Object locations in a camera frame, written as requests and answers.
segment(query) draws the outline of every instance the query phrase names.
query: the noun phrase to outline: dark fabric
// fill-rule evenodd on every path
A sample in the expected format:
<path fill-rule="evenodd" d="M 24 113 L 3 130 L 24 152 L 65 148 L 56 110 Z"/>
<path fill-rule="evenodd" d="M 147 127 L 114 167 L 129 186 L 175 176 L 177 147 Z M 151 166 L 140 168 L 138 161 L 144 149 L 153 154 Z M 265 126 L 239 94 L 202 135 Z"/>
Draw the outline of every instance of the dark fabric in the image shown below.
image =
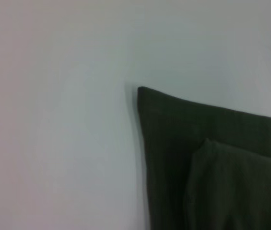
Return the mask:
<path fill-rule="evenodd" d="M 269 117 L 189 102 L 146 87 L 138 88 L 138 112 L 152 230 L 190 229 L 184 193 L 192 153 L 206 138 L 271 158 Z"/>
<path fill-rule="evenodd" d="M 206 140 L 184 197 L 191 230 L 271 230 L 271 158 Z"/>

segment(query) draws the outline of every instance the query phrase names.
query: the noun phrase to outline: fabric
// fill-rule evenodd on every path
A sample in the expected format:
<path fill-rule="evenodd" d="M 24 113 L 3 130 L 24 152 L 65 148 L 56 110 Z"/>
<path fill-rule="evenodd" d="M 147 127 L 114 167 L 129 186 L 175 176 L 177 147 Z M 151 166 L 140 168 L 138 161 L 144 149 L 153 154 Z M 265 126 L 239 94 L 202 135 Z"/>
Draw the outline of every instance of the fabric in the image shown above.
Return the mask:
<path fill-rule="evenodd" d="M 205 139 L 271 158 L 271 118 L 138 88 L 152 230 L 188 230 L 191 159 Z"/>
<path fill-rule="evenodd" d="M 191 230 L 271 230 L 271 158 L 206 140 L 184 197 Z"/>

